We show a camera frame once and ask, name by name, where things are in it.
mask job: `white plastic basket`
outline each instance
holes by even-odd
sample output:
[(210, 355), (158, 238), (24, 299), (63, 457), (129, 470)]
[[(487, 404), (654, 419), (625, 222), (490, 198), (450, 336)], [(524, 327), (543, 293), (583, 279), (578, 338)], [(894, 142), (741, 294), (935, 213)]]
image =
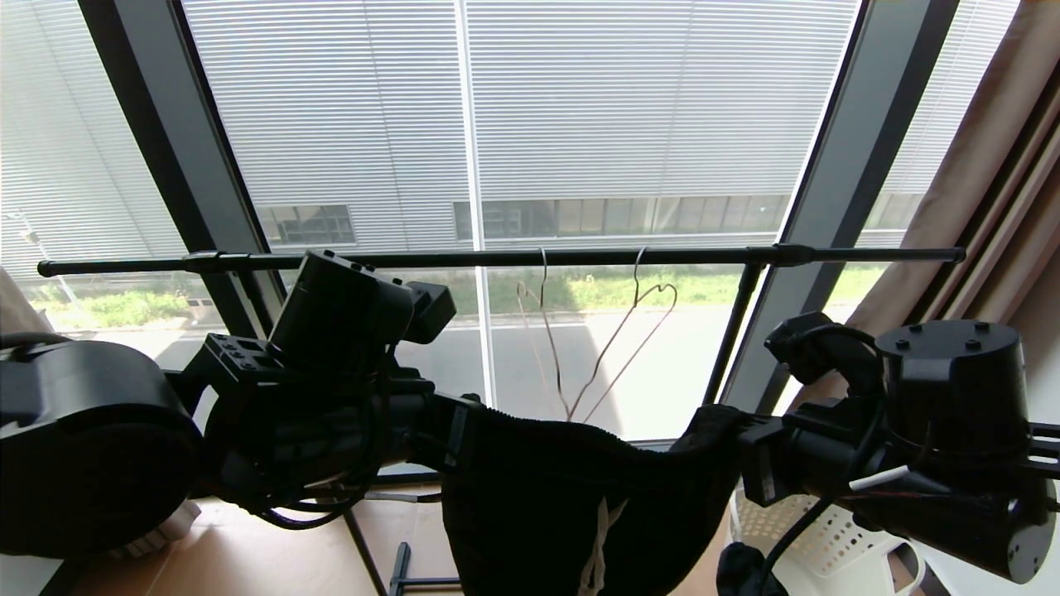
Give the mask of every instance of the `white plastic basket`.
[[(729, 537), (768, 554), (817, 497), (793, 495), (768, 508), (732, 493)], [(903, 545), (916, 555), (913, 581), (895, 590), (887, 556)], [(907, 596), (924, 577), (923, 557), (906, 540), (867, 531), (846, 509), (831, 506), (777, 560), (774, 574), (791, 596)]]

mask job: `white drawstring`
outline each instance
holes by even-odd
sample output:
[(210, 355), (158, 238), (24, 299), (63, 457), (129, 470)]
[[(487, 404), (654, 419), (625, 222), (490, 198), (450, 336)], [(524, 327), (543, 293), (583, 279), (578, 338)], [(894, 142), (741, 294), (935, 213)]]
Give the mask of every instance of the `white drawstring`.
[(603, 590), (603, 543), (607, 539), (607, 530), (618, 521), (629, 502), (629, 498), (622, 501), (614, 511), (611, 511), (607, 509), (607, 497), (600, 499), (600, 506), (597, 507), (597, 536), (593, 542), (589, 560), (582, 567), (582, 583), (578, 588), (577, 596), (597, 596)]

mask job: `curtain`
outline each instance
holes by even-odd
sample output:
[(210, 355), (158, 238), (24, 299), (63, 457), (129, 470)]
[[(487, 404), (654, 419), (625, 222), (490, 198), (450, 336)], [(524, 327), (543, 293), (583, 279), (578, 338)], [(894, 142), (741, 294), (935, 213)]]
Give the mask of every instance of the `curtain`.
[[(1060, 245), (1060, 2), (1024, 1), (987, 69), (903, 248), (964, 246), (959, 264), (894, 263), (847, 325), (1009, 322)], [(836, 374), (792, 407), (842, 395)]]

